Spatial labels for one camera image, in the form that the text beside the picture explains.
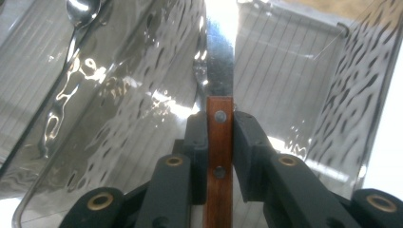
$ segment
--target white surface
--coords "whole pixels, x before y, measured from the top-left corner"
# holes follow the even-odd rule
[[[403,46],[400,48],[376,132],[363,188],[376,188],[403,200]]]

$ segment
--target metal rivet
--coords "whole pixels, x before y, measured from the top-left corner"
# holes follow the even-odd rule
[[[183,163],[183,160],[180,157],[171,157],[167,159],[165,163],[169,166],[178,166]]]
[[[226,121],[226,114],[223,111],[217,111],[216,114],[214,114],[214,119],[216,119],[216,122],[218,123],[224,123]]]
[[[384,212],[392,213],[397,210],[396,205],[392,201],[377,194],[368,196],[367,202],[369,202],[374,208]]]
[[[217,179],[225,178],[225,169],[222,166],[218,166],[216,169],[214,169],[214,176]]]
[[[99,211],[104,208],[107,208],[112,203],[112,201],[113,201],[112,194],[108,192],[102,192],[89,199],[88,204],[86,206],[88,207],[88,209],[92,211]]]
[[[296,159],[294,159],[293,157],[288,157],[288,156],[287,157],[283,156],[283,157],[279,158],[278,161],[287,166],[294,166],[297,164]]]

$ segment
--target metal blade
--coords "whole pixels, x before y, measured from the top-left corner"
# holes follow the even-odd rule
[[[208,96],[232,96],[238,6],[235,0],[205,0]]]

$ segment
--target brown wooden handle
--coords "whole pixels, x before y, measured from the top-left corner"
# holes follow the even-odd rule
[[[204,228],[232,227],[232,97],[208,97],[207,202]]]

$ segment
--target spoon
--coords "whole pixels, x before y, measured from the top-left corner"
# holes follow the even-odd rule
[[[70,46],[68,47],[66,63],[70,61],[78,44],[84,37],[87,27],[98,15],[101,9],[101,0],[67,0],[67,15],[74,26]]]

